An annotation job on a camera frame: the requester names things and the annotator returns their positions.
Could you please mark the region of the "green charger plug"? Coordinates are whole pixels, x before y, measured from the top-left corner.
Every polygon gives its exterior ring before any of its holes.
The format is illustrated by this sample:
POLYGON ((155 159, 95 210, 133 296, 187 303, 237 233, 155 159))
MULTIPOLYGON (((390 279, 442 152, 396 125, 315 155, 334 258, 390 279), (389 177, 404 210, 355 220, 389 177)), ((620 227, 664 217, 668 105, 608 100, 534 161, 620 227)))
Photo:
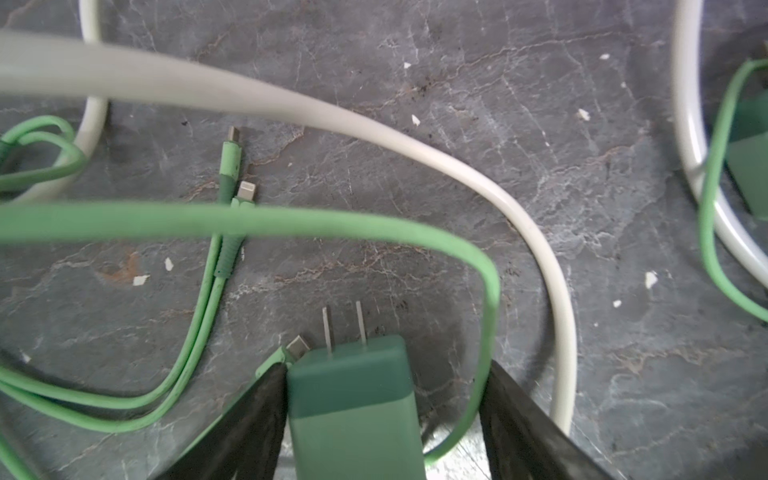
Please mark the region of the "green charger plug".
POLYGON ((767 220, 767 91, 738 102, 729 135, 726 165, 758 220, 767 220))
POLYGON ((325 345, 287 374, 288 423, 300 479, 423 479, 426 467, 405 340, 336 344, 322 310, 325 345))

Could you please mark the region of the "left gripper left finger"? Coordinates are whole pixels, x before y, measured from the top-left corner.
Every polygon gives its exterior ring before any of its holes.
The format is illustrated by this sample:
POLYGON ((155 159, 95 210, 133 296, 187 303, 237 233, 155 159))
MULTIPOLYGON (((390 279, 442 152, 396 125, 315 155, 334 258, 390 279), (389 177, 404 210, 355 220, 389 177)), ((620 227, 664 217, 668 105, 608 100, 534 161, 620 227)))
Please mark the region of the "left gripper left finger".
POLYGON ((159 479, 272 479, 287 421, 287 367, 272 365, 159 479))

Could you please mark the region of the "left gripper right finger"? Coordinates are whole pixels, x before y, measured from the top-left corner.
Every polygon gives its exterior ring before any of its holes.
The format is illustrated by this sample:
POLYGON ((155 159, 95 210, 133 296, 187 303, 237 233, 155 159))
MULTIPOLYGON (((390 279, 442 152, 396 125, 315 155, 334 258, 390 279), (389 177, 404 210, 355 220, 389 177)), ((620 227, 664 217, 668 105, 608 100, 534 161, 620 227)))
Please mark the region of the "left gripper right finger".
POLYGON ((610 477, 495 361, 491 363, 479 417, 493 480, 610 477))

